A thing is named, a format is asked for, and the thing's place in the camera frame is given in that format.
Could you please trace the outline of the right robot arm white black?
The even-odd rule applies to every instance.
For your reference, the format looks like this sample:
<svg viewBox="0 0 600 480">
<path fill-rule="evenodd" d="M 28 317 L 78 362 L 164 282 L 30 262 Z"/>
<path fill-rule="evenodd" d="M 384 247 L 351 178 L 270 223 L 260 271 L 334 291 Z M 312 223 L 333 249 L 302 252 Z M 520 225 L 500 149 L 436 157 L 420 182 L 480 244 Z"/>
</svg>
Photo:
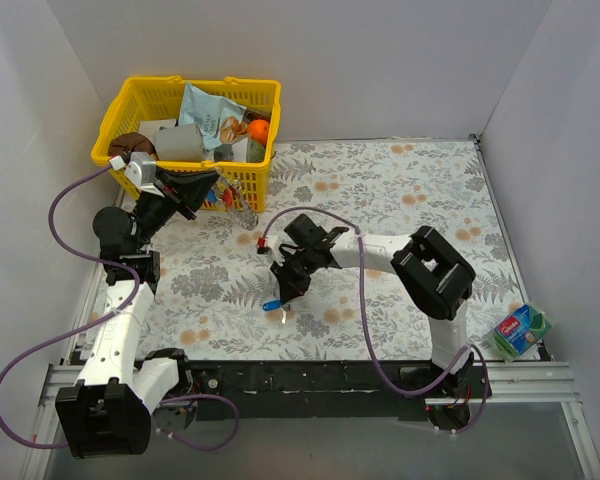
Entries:
<svg viewBox="0 0 600 480">
<path fill-rule="evenodd" d="M 311 276 L 320 269 L 376 270 L 393 274 L 429 321 L 434 389 L 455 397 L 469 384 L 473 355 L 466 326 L 467 301 L 476 278 L 473 267 L 434 228 L 423 226 L 412 234 L 365 234 L 339 217 L 327 231 L 306 214 L 284 228 L 291 240 L 264 233 L 257 252 L 272 256 L 271 272 L 279 286 L 279 302 L 288 304 L 309 290 Z"/>
</svg>

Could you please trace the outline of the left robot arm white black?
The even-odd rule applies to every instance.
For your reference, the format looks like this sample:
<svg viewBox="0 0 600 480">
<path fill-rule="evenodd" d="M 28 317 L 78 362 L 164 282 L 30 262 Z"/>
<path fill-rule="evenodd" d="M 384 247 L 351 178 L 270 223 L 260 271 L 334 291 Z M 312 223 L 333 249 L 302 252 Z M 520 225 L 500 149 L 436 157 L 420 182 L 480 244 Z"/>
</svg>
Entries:
<svg viewBox="0 0 600 480">
<path fill-rule="evenodd" d="M 161 276 L 151 239 L 175 214 L 194 219 L 218 178 L 213 170 L 160 170 L 154 190 L 141 193 L 132 211 L 109 206 L 96 213 L 92 227 L 106 272 L 108 319 L 75 384 L 60 389 L 55 401 L 74 457 L 143 453 L 151 415 L 164 396 L 180 400 L 191 392 L 183 351 L 152 353 L 140 366 L 136 351 Z"/>
</svg>

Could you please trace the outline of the red key tag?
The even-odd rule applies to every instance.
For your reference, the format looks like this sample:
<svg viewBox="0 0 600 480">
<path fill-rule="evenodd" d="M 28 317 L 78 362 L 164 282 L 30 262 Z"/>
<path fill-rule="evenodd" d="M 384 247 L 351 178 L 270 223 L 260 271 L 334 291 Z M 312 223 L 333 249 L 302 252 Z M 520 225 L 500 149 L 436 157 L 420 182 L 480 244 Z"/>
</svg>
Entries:
<svg viewBox="0 0 600 480">
<path fill-rule="evenodd" d="M 223 191 L 222 200 L 227 208 L 231 208 L 233 206 L 233 193 L 230 188 L 227 188 Z"/>
</svg>

